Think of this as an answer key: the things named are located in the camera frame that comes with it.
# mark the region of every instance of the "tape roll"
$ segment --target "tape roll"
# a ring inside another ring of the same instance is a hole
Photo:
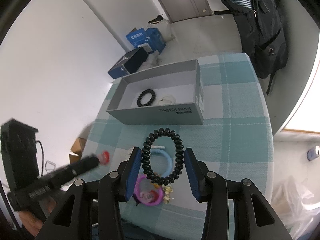
[[[309,161],[313,161],[320,156],[320,146],[317,145],[307,152],[307,158]]]

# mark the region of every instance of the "pink hair tie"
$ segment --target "pink hair tie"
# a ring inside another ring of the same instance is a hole
[[[149,206],[149,207],[159,205],[163,199],[163,190],[161,187],[154,189],[154,191],[156,191],[158,193],[158,198],[154,202],[146,202],[146,200],[143,197],[140,197],[140,182],[143,179],[147,179],[146,176],[144,174],[139,175],[137,178],[136,186],[134,187],[134,194],[135,194],[137,200],[139,200],[142,204]]]

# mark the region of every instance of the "cable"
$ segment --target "cable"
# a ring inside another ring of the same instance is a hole
[[[17,231],[18,231],[19,235],[21,236],[22,239],[26,239],[26,237],[23,234],[23,232],[21,230],[21,227],[20,227],[16,217],[14,216],[14,214],[12,212],[12,209],[11,209],[10,204],[8,202],[7,196],[6,196],[6,194],[4,192],[4,189],[2,187],[2,183],[0,183],[0,192],[1,192],[1,196],[2,196],[3,202],[5,204],[5,207],[7,208],[8,212],[9,212],[9,215],[10,215],[15,227],[17,228]]]
[[[41,177],[43,176],[43,168],[44,168],[44,151],[43,151],[43,147],[42,147],[42,143],[37,140],[36,143],[40,144],[41,150],[42,150],[42,168],[41,168]]]

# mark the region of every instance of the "door frame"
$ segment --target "door frame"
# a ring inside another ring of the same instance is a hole
[[[168,17],[168,19],[169,19],[169,23],[174,23],[174,22],[172,21],[172,18],[170,17],[170,15],[169,15],[169,13],[168,13],[168,11],[167,11],[166,8],[164,7],[164,4],[162,3],[162,1],[161,1],[161,0],[158,0],[158,1],[159,1],[160,5],[161,5],[162,9],[164,10],[165,14],[167,15],[167,17]],[[209,15],[209,16],[213,15],[208,0],[205,0],[205,3],[206,3],[206,5],[207,5],[207,7],[208,7],[208,10],[209,10],[209,12],[210,12],[210,15]],[[206,16],[199,16],[199,17],[187,18],[187,19],[183,19],[183,20],[180,20],[180,21],[184,21],[184,20],[188,20],[188,19],[194,19],[194,18],[200,18],[200,17],[206,17]]]

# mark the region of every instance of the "blue gripper pad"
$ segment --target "blue gripper pad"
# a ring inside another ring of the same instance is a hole
[[[131,153],[126,167],[121,174],[121,188],[125,202],[127,202],[133,195],[134,187],[138,178],[139,170],[141,166],[141,150],[135,147]]]
[[[184,151],[184,164],[186,167],[192,195],[199,202],[205,201],[203,199],[204,195],[206,195],[205,178],[191,148],[187,148]]]

